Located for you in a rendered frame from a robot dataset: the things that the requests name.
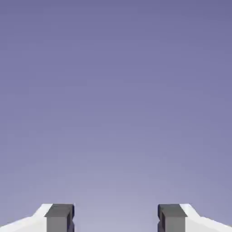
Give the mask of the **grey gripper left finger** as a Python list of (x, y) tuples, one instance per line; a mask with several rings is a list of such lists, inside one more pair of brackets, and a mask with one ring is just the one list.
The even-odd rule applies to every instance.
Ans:
[(75, 232), (75, 206), (43, 203), (30, 217), (0, 227), (0, 232)]

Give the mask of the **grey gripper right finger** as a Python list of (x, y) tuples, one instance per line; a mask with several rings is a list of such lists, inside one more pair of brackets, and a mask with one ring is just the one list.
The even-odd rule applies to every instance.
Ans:
[(200, 216), (189, 203), (159, 204), (157, 232), (232, 232), (232, 226)]

